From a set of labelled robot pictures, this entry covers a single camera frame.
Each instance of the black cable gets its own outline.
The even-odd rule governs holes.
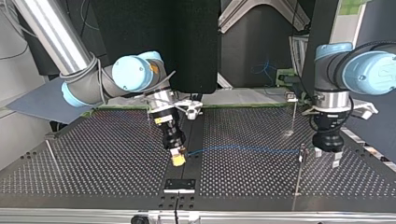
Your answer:
[[[296,6],[294,7],[294,11],[293,11],[293,18],[291,20],[291,37],[294,37],[294,22],[296,20],[297,9],[298,9],[298,1],[296,1]],[[303,86],[303,89],[306,92],[306,95],[309,97],[309,99],[313,100],[313,98],[311,97],[309,92],[306,90],[306,87],[305,87],[305,85],[303,83],[303,79],[300,77],[300,74],[298,72],[297,61],[296,61],[296,58],[295,58],[295,50],[294,50],[294,45],[292,43],[292,40],[291,40],[291,54],[292,54],[291,58],[294,60],[294,64],[296,66],[297,77],[300,79],[301,85]]]
[[[66,3],[66,13],[67,13],[67,16],[69,16],[69,19],[72,20],[72,17],[70,16],[69,0],[65,0],[65,3]]]
[[[22,54],[24,54],[24,53],[26,52],[26,50],[28,50],[28,49],[29,49],[29,45],[26,44],[25,49],[24,49],[21,53],[16,54],[16,55],[12,55],[12,56],[8,56],[8,57],[4,57],[4,58],[0,58],[0,60],[7,60],[7,59],[12,59],[12,58],[19,57],[19,56],[21,56]]]
[[[87,18],[88,18],[88,9],[90,9],[90,3],[91,3],[91,0],[88,0],[87,9],[85,9],[84,20],[83,20],[83,22],[82,22],[82,28],[81,28],[81,31],[79,32],[79,36],[80,36],[80,37],[82,37],[82,35],[84,34],[84,29],[85,29],[85,26],[86,26],[86,21],[87,21]]]

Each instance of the metal rod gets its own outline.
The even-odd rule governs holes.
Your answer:
[[[57,0],[13,0],[64,75],[85,69],[92,56]]]
[[[47,139],[46,144],[47,144],[47,148],[49,149],[50,156],[56,161],[55,154],[53,153],[52,147],[50,145],[50,140]]]
[[[294,102],[293,120],[291,121],[291,131],[292,131],[292,132],[294,132],[294,123],[295,123],[295,120],[296,120],[297,103],[298,103],[298,102]]]

